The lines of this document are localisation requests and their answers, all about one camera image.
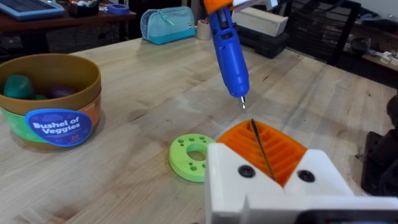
light blue pouch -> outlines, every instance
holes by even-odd
[[[195,21],[189,7],[149,9],[141,17],[142,38],[154,44],[192,37],[195,35]]]

orange cap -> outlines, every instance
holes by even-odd
[[[212,13],[217,9],[232,5],[233,0],[205,0],[207,13]]]

purple toy vegetable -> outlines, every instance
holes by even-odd
[[[66,86],[53,86],[51,89],[47,92],[46,97],[48,99],[55,99],[55,98],[60,98],[64,96],[69,96],[72,94],[75,94],[76,91],[66,87]]]

green 3d printed disc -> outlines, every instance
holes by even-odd
[[[178,137],[170,146],[169,161],[174,172],[185,180],[204,182],[206,160],[194,160],[188,153],[199,152],[206,155],[207,145],[214,142],[216,141],[202,134],[184,134]]]

black screw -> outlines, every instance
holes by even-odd
[[[308,170],[300,170],[297,172],[297,175],[300,179],[308,183],[312,183],[315,181],[315,176]]]
[[[248,166],[248,165],[240,166],[238,168],[238,172],[239,172],[239,174],[241,174],[242,177],[246,177],[246,178],[254,177],[254,175],[256,174],[254,169],[251,166]]]

